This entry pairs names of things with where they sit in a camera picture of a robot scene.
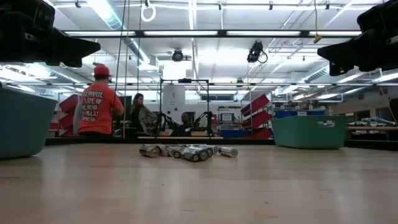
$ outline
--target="storage rack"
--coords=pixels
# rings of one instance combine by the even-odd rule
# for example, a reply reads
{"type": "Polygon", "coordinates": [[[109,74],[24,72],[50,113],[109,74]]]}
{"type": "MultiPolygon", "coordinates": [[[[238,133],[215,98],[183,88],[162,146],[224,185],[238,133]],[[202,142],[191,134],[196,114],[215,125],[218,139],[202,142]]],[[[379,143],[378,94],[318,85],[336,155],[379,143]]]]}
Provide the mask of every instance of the storage rack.
{"type": "Polygon", "coordinates": [[[271,132],[268,127],[261,127],[272,119],[273,107],[271,106],[271,114],[264,110],[264,108],[271,102],[265,94],[260,95],[255,100],[252,100],[251,91],[249,91],[249,101],[250,103],[241,109],[242,119],[246,118],[242,122],[242,127],[244,129],[250,129],[251,134],[247,138],[251,139],[268,139],[271,137],[271,132]]]}

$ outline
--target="man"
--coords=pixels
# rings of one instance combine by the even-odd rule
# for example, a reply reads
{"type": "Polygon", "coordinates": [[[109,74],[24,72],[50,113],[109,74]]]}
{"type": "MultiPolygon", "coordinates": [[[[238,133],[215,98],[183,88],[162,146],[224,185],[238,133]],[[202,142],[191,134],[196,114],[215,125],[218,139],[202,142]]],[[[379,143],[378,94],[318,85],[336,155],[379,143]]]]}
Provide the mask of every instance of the man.
{"type": "Polygon", "coordinates": [[[94,68],[94,83],[87,87],[75,109],[75,133],[89,137],[112,134],[112,113],[122,116],[124,108],[114,90],[108,87],[109,69],[105,65],[94,68]]]}
{"type": "Polygon", "coordinates": [[[181,114],[182,124],[178,127],[178,136],[190,137],[191,136],[191,119],[188,113],[181,114]]]}

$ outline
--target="person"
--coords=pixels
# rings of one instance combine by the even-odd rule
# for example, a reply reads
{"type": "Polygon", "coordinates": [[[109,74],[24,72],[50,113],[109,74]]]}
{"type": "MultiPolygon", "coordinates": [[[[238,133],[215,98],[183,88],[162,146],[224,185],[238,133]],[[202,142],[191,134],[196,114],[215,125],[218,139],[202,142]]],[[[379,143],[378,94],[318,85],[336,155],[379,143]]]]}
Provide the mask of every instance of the person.
{"type": "Polygon", "coordinates": [[[137,132],[147,133],[146,124],[156,122],[156,114],[144,106],[144,95],[137,93],[132,100],[130,127],[136,128],[137,132]]]}
{"type": "Polygon", "coordinates": [[[181,121],[182,124],[178,126],[177,135],[183,137],[190,137],[191,136],[191,119],[187,112],[181,114],[181,121]]]}
{"type": "Polygon", "coordinates": [[[94,83],[81,95],[73,117],[75,133],[89,137],[112,135],[112,114],[122,116],[124,107],[114,90],[108,87],[109,68],[94,68],[94,83]]]}

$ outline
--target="red cap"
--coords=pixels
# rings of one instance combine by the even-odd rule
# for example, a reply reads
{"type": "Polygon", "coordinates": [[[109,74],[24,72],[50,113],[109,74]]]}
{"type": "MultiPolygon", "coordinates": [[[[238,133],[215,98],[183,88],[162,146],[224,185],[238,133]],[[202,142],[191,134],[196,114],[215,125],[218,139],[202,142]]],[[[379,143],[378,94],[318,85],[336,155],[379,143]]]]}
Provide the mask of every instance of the red cap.
{"type": "Polygon", "coordinates": [[[105,65],[97,65],[94,68],[94,75],[106,75],[106,76],[109,76],[109,69],[105,65]]]}

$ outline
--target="ceiling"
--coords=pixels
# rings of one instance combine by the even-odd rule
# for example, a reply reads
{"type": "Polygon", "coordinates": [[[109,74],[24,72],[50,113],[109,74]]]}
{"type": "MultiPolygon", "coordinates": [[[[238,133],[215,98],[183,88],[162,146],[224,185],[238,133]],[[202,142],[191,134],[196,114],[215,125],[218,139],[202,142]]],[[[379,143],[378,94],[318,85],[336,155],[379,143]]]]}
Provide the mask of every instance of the ceiling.
{"type": "MultiPolygon", "coordinates": [[[[79,1],[81,8],[75,7],[75,1],[48,0],[56,7],[57,13],[54,26],[61,30],[110,30],[101,18],[98,10],[94,10],[90,1],[79,1]]],[[[141,3],[145,1],[126,1],[131,7],[124,8],[122,0],[95,0],[98,4],[106,2],[115,15],[129,30],[210,30],[210,29],[246,29],[264,30],[315,30],[317,27],[328,30],[359,30],[356,18],[371,6],[383,1],[377,0],[330,0],[329,10],[326,1],[317,0],[317,19],[312,0],[273,0],[273,10],[268,10],[270,2],[263,0],[173,0],[149,3],[155,7],[156,15],[150,22],[141,17],[141,3]]],[[[146,9],[146,18],[151,16],[146,9]]],[[[119,83],[139,82],[141,91],[156,92],[158,86],[145,83],[159,82],[159,72],[138,70],[137,57],[120,39],[90,39],[98,41],[102,49],[83,59],[82,68],[48,67],[79,82],[89,83],[93,80],[93,62],[106,64],[111,74],[119,83]]],[[[146,55],[155,55],[160,66],[171,63],[170,53],[181,49],[189,56],[186,77],[209,79],[215,83],[234,83],[242,78],[244,82],[299,82],[313,71],[324,67],[327,62],[317,55],[317,48],[344,42],[347,39],[322,39],[317,44],[313,39],[298,38],[141,38],[134,39],[137,46],[146,55]],[[248,50],[256,40],[261,40],[269,59],[266,63],[249,65],[246,58],[248,50]],[[195,56],[197,73],[193,71],[191,58],[195,56]]],[[[322,83],[338,82],[358,71],[352,71],[339,78],[323,77],[322,83]]],[[[277,86],[258,86],[257,91],[275,90],[277,86]]],[[[136,86],[128,86],[127,90],[136,90],[136,86]]],[[[235,86],[213,86],[212,90],[236,90],[235,86]]]]}

